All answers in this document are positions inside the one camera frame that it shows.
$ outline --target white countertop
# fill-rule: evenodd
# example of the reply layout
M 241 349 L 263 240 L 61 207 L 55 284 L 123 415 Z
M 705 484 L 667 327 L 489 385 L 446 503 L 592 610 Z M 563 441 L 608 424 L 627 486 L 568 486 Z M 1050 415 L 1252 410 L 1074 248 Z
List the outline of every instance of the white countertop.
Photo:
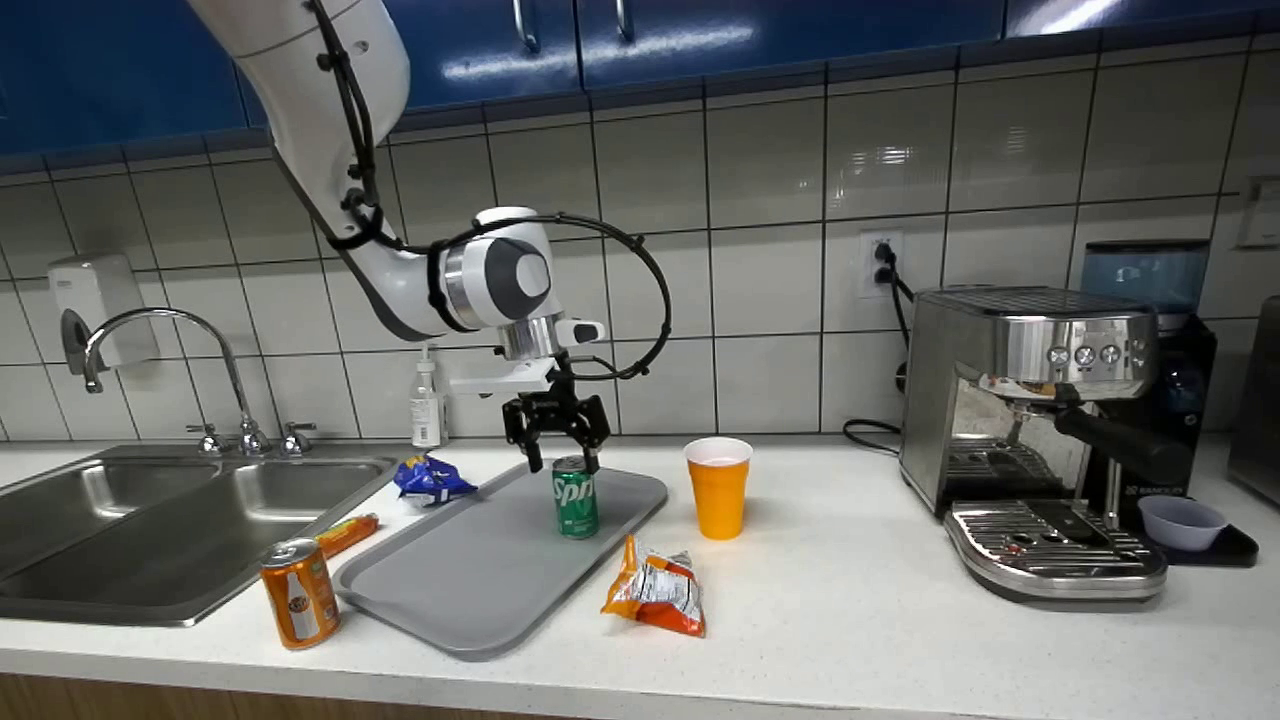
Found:
M 5 448 L 0 479 L 81 451 Z M 441 457 L 471 479 L 515 462 L 494 445 Z M 667 506 L 635 540 L 691 553 L 705 638 L 601 615 L 608 561 L 518 648 L 483 663 L 356 610 L 328 643 L 282 652 L 263 591 L 248 587 L 196 626 L 0 618 L 0 673 L 548 715 L 1280 712 L 1280 514 L 1220 479 L 1223 448 L 1200 451 L 1192 496 L 1256 536 L 1260 563 L 1171 567 L 1165 596 L 1131 610 L 1048 610 L 984 591 L 895 459 L 843 441 L 756 445 L 749 530 L 729 545 L 697 536 L 675 445 L 610 445 L 602 462 L 667 479 Z M 402 522 L 393 486 L 363 506 Z

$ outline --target faucet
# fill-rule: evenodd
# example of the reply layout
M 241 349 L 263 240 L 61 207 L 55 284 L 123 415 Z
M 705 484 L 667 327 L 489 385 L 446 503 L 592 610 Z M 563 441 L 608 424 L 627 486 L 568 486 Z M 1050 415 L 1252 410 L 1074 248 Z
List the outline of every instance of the faucet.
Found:
M 82 350 L 81 350 L 81 359 L 82 359 L 82 362 L 81 362 L 81 372 L 82 372 L 82 393 L 102 393 L 102 385 L 95 380 L 95 372 L 108 369 L 102 357 L 99 357 L 99 343 L 102 343 L 120 324 L 127 324 L 127 321 L 134 321 L 134 316 L 192 321 L 192 324 L 199 324 L 199 327 L 214 341 L 214 349 L 218 349 L 218 357 L 222 357 L 222 369 L 227 369 L 227 380 L 231 380 L 235 407 L 241 407 L 241 451 L 256 457 L 256 451 L 263 448 L 263 441 L 261 441 L 261 426 L 256 426 L 256 421 L 253 421 L 253 410 L 248 410 L 243 385 L 241 385 L 241 372 L 235 372 L 235 359 L 231 359 L 231 343 L 222 341 L 222 330 L 214 330 L 214 327 L 212 327 L 202 316 L 196 316 L 196 312 L 183 312 L 183 307 L 127 307 L 127 312 L 120 312 L 120 316 L 108 316 L 95 330 L 89 330 Z

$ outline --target yellow plastic cup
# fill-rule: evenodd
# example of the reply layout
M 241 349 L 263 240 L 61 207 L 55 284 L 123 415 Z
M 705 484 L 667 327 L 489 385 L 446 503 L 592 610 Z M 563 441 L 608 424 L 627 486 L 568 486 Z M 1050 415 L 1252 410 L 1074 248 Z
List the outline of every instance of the yellow plastic cup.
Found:
M 705 435 L 685 445 L 697 529 L 709 540 L 732 540 L 749 521 L 752 445 L 737 435 Z

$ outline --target blue cabinet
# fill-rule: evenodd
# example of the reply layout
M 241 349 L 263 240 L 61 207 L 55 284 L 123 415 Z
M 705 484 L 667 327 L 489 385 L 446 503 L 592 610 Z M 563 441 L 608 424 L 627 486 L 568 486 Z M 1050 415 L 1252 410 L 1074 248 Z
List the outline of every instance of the blue cabinet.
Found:
M 581 0 L 582 83 L 1000 41 L 1004 0 Z
M 581 92 L 570 0 L 387 0 L 407 106 Z
M 1210 26 L 1252 13 L 1275 13 L 1280 0 L 1009 0 L 1004 34 L 1065 34 L 1091 26 Z
M 102 153 L 243 124 L 235 66 L 183 0 L 5 0 L 0 153 Z

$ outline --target soap bottle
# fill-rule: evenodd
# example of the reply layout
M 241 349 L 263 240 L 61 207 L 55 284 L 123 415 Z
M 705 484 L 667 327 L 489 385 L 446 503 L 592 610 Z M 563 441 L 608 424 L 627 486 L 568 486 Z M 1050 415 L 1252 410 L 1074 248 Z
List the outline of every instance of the soap bottle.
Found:
M 435 359 L 424 343 L 414 359 L 414 388 L 413 388 L 413 448 L 441 448 L 445 445 L 445 396 L 435 393 Z

